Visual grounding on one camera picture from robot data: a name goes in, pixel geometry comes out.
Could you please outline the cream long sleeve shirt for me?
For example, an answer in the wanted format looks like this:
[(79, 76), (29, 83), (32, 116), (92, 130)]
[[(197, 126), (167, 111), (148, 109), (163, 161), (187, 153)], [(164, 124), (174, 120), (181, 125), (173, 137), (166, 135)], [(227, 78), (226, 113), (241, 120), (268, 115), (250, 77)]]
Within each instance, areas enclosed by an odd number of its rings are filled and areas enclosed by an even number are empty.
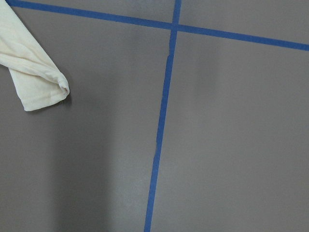
[(69, 84), (9, 4), (0, 2), (0, 63), (11, 74), (25, 111), (65, 100)]

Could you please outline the brown paper table cover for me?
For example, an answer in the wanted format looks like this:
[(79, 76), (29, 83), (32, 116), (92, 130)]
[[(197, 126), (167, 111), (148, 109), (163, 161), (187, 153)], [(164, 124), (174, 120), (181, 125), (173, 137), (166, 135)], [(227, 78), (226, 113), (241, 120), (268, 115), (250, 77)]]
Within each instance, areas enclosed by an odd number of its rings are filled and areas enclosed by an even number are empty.
[(70, 95), (1, 67), (1, 231), (308, 231), (308, 1), (9, 5)]

